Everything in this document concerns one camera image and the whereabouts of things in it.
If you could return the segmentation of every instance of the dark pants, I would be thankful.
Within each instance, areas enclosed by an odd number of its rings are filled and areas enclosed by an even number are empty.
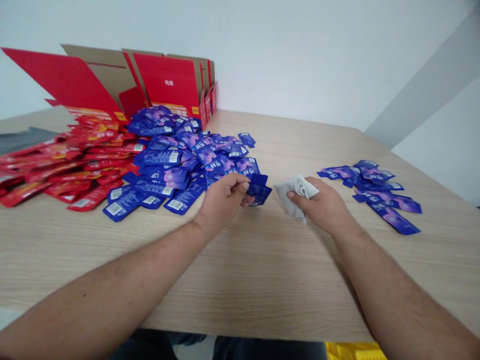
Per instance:
[[[123,343],[110,360],[178,360],[172,345],[193,345],[205,335],[139,329]],[[212,360],[326,360],[322,342],[262,340],[219,337]]]

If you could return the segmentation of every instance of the person's right hand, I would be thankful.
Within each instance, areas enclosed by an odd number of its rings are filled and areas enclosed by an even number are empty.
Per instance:
[[[340,237],[361,230],[340,194],[322,180],[306,177],[310,184],[319,190],[311,199],[290,191],[287,196],[298,205],[308,218],[332,237]]]

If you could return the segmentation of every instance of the open cardboard box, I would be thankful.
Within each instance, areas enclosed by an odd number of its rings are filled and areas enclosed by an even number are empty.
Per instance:
[[[141,108],[165,105],[200,118],[205,129],[216,110],[213,61],[138,50],[62,45],[67,55],[2,48],[74,117],[95,115],[125,125]]]

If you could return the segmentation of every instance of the pile of snack packets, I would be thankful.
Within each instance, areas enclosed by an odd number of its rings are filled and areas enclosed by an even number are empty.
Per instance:
[[[183,215],[214,182],[229,173],[250,178],[251,206],[263,205],[272,189],[260,175],[250,134],[221,136],[202,131],[200,120],[148,107],[127,126],[81,116],[64,132],[24,150],[0,156],[0,199],[14,207],[45,193],[87,212],[105,199],[103,212],[118,222],[138,207]]]
[[[379,169],[379,165],[371,160],[360,160],[353,166],[326,167],[317,172],[321,178],[343,180],[343,185],[355,189],[353,198],[359,203],[367,203],[382,219],[403,235],[420,232],[415,225],[401,216],[396,210],[421,214],[421,205],[409,196],[399,195],[392,191],[405,190],[398,182],[389,181],[394,178],[390,171]]]

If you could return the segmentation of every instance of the person's left hand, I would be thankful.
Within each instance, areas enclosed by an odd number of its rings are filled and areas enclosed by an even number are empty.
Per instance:
[[[212,184],[205,194],[200,211],[193,221],[215,237],[239,212],[239,205],[247,207],[255,201],[247,195],[250,179],[239,173],[230,173]]]

